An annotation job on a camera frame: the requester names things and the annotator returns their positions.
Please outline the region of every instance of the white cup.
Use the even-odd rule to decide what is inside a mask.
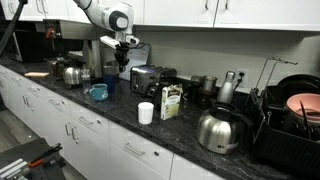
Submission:
[[[141,124],[150,124],[153,117],[154,105],[149,102],[142,102],[138,105],[138,118]]]

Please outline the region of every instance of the tile floor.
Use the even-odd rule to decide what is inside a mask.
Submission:
[[[0,152],[39,138],[9,110],[0,111]],[[72,166],[62,168],[67,180],[85,180]]]

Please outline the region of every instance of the stainless steel kettle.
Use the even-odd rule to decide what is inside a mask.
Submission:
[[[240,139],[235,116],[240,116],[250,125],[248,119],[234,112],[235,108],[229,104],[214,103],[212,108],[205,111],[199,119],[196,134],[199,143],[216,153],[232,152],[238,146]]]
[[[78,59],[64,59],[58,61],[55,64],[55,71],[58,74],[58,69],[63,65],[62,77],[66,84],[78,85],[82,83],[81,80],[81,69],[85,62],[79,61]]]

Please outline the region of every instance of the upper cabinet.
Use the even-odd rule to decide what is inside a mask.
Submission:
[[[67,0],[67,7],[69,12],[69,20],[71,21],[77,21],[77,22],[83,22],[83,23],[90,23],[87,15],[84,13],[84,11],[78,7],[78,5],[72,1]]]
[[[99,0],[99,3],[105,5],[106,7],[112,7],[119,2],[124,2],[133,7],[134,25],[143,25],[143,14],[144,14],[144,1],[143,0]]]
[[[145,25],[213,27],[218,0],[146,0]]]
[[[319,0],[220,0],[214,27],[320,30]]]
[[[71,0],[41,0],[46,19],[68,20],[69,16],[66,1]]]
[[[1,0],[1,5],[6,19],[11,20],[17,11],[19,1]]]
[[[19,6],[17,0],[1,0],[6,20],[12,20]],[[65,0],[29,0],[24,5],[19,20],[42,21],[43,19],[68,20],[68,9]]]

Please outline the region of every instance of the wall socket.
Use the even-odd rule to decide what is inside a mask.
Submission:
[[[249,70],[248,69],[242,69],[242,68],[238,68],[236,71],[236,77],[234,78],[234,85],[237,85],[238,83],[238,79],[241,79],[240,77],[240,72],[244,73],[244,76],[242,78],[242,82],[239,84],[239,87],[243,87],[243,88],[248,88],[248,79],[249,79]]]

